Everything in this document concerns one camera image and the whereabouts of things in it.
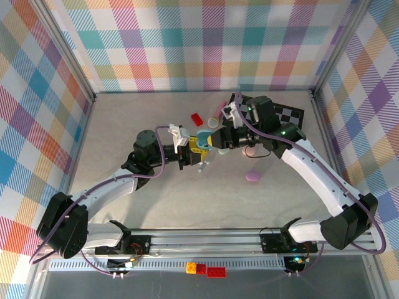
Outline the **blue earbud case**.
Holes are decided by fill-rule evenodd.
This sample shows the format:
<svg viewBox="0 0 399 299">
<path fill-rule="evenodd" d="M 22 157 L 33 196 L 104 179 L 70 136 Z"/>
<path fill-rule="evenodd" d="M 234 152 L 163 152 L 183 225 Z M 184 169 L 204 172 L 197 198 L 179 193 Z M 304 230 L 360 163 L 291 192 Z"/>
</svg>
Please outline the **blue earbud case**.
<svg viewBox="0 0 399 299">
<path fill-rule="evenodd" d="M 213 130 L 200 130 L 196 134 L 196 146 L 201 150 L 210 150 L 212 148 L 212 141 L 208 138 L 213 134 Z"/>
</svg>

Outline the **pink toy microphone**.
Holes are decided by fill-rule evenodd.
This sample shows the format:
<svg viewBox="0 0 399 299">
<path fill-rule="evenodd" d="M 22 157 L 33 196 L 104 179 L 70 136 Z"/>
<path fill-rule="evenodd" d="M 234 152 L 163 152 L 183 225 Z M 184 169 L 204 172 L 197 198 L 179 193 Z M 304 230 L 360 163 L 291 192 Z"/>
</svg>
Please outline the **pink toy microphone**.
<svg viewBox="0 0 399 299">
<path fill-rule="evenodd" d="M 216 128 L 221 120 L 222 109 L 226 106 L 227 101 L 223 101 L 219 104 L 213 115 L 208 119 L 208 126 L 210 128 Z"/>
</svg>

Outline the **black grey chessboard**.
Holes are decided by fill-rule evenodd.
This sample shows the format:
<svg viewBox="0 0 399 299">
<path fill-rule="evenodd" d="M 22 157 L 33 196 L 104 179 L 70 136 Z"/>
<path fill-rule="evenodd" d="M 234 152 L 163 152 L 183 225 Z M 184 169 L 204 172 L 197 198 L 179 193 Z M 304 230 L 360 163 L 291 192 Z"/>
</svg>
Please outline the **black grey chessboard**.
<svg viewBox="0 0 399 299">
<path fill-rule="evenodd" d="M 248 112 L 248 107 L 246 105 L 249 99 L 251 99 L 251 97 L 243 95 L 242 99 L 238 102 L 237 106 L 241 110 L 241 113 L 243 114 L 245 119 L 247 119 L 247 121 L 250 122 L 251 125 L 253 125 L 253 123 L 251 122 L 251 117 Z M 303 109 L 290 107 L 287 105 L 282 105 L 274 102 L 274 110 L 282 124 L 293 123 L 296 126 L 298 126 L 300 129 L 302 128 L 302 124 L 304 121 L 304 113 L 305 113 Z"/>
</svg>

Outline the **black controller board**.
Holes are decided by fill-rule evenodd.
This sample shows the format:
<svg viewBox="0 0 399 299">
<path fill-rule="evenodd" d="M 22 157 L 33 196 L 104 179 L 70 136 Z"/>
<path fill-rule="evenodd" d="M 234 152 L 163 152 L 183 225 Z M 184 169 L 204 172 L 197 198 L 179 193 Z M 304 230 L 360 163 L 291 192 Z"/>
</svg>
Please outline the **black controller board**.
<svg viewBox="0 0 399 299">
<path fill-rule="evenodd" d="M 107 260 L 107 267 L 108 268 L 127 268 L 131 269 L 133 267 L 136 267 L 138 264 L 139 260 L 136 258 L 130 258 L 127 260 L 114 260 L 114 259 L 108 259 Z"/>
<path fill-rule="evenodd" d="M 285 272 L 294 273 L 301 272 L 305 269 L 306 261 L 301 256 L 284 257 Z"/>
</svg>

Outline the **aluminium side rail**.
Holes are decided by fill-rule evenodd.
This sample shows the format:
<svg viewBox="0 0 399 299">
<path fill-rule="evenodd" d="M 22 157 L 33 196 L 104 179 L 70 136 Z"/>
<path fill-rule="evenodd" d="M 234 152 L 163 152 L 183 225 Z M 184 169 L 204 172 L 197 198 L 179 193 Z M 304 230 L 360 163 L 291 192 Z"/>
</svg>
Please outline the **aluminium side rail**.
<svg viewBox="0 0 399 299">
<path fill-rule="evenodd" d="M 91 100 L 90 105 L 87 110 L 87 116 L 86 116 L 83 128 L 81 130 L 81 134 L 78 139 L 76 150 L 74 151 L 74 155 L 73 155 L 73 159 L 72 159 L 72 163 L 71 163 L 71 167 L 70 167 L 70 173 L 68 174 L 67 179 L 65 180 L 64 191 L 67 194 L 69 194 L 71 192 L 71 189 L 72 189 L 72 186 L 74 183 L 77 168 L 79 166 L 80 157 L 82 155 L 82 151 L 84 148 L 85 139 L 87 137 L 87 132 L 90 127 L 90 122 L 92 119 L 93 112 L 95 110 L 96 103 L 98 101 L 98 97 L 99 97 L 99 94 L 96 93 L 94 95 L 94 98 Z"/>
<path fill-rule="evenodd" d="M 333 156 L 332 142 L 327 131 L 327 125 L 322 118 L 319 103 L 313 98 L 311 91 L 308 91 L 308 96 L 325 151 L 325 154 L 322 155 L 319 150 L 315 150 L 320 157 L 320 163 L 324 167 L 316 163 L 316 170 L 314 171 L 316 183 L 312 183 L 311 186 L 316 187 L 315 191 L 326 207 L 329 217 L 335 217 L 343 212 L 345 207 L 350 207 L 354 204 L 353 200 L 349 198 L 349 194 L 356 196 L 359 191 L 350 186 L 340 176 L 342 173 L 338 167 L 337 159 Z"/>
</svg>

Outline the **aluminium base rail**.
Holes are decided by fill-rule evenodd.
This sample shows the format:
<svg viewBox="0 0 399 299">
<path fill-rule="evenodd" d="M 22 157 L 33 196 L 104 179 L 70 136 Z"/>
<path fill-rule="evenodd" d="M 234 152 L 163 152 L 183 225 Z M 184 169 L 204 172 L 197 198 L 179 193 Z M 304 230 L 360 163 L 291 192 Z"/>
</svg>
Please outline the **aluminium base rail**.
<svg viewBox="0 0 399 299">
<path fill-rule="evenodd" d="M 353 245 L 338 250 L 326 241 L 311 241 L 318 247 L 313 254 L 264 254 L 261 234 L 280 234 L 277 229 L 126 229 L 115 224 L 90 224 L 86 230 L 55 233 L 50 241 L 39 249 L 43 255 L 54 252 L 70 259 L 81 251 L 97 257 L 122 259 L 131 255 L 95 255 L 95 248 L 116 246 L 128 235 L 150 235 L 150 252 L 145 257 L 200 258 L 200 257 L 248 257 L 251 255 L 316 256 L 319 252 L 332 255 L 360 255 L 361 247 L 374 250 L 380 242 L 374 232 L 366 232 Z"/>
</svg>

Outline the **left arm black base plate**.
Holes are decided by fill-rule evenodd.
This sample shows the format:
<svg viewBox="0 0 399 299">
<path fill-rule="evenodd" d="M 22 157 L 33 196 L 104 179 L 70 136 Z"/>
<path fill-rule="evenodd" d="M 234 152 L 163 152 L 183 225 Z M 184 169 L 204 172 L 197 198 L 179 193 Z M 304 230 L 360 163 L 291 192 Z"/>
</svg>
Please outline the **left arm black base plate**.
<svg viewBox="0 0 399 299">
<path fill-rule="evenodd" d="M 150 235 L 128 235 L 114 247 L 96 247 L 95 255 L 148 255 L 150 246 Z"/>
</svg>

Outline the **aluminium frame post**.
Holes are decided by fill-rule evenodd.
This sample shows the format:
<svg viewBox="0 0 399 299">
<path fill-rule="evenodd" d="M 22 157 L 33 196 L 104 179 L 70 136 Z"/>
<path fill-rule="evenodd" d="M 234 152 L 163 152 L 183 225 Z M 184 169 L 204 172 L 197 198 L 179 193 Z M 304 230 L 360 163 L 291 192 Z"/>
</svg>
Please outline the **aluminium frame post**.
<svg viewBox="0 0 399 299">
<path fill-rule="evenodd" d="M 343 52 L 355 34 L 362 18 L 369 9 L 373 0 L 350 0 L 349 6 L 342 17 L 337 30 L 327 48 L 327 59 L 323 59 L 316 71 L 315 79 L 310 88 L 314 99 L 317 99 L 328 79 L 332 75 Z"/>
<path fill-rule="evenodd" d="M 65 59 L 66 64 L 75 76 L 80 88 L 84 91 L 85 95 L 90 98 L 91 102 L 95 102 L 95 91 L 85 76 L 83 69 L 64 37 L 55 17 L 48 8 L 46 1 L 29 0 L 29 2 L 37 13 L 39 19 L 43 22 L 46 31 L 49 33 L 61 56 Z"/>
</svg>

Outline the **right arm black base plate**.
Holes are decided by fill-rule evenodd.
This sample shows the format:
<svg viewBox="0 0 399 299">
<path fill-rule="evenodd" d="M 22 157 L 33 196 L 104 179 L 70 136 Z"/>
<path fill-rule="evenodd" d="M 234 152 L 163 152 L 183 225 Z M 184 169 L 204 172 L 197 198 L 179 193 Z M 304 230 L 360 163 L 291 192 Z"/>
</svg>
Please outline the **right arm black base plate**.
<svg viewBox="0 0 399 299">
<path fill-rule="evenodd" d="M 261 234 L 261 247 L 264 254 L 313 254 L 318 247 L 312 242 L 297 243 L 286 233 Z"/>
</svg>

